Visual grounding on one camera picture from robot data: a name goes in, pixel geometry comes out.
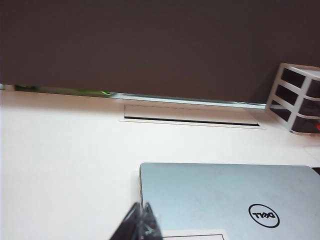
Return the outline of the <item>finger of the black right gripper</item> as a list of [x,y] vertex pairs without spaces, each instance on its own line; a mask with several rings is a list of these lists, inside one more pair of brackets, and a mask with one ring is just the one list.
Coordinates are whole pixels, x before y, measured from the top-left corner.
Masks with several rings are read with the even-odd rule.
[[144,205],[139,223],[140,240],[162,240],[163,236],[150,203]]
[[110,237],[110,240],[137,240],[139,238],[138,225],[140,220],[141,204],[135,202]]

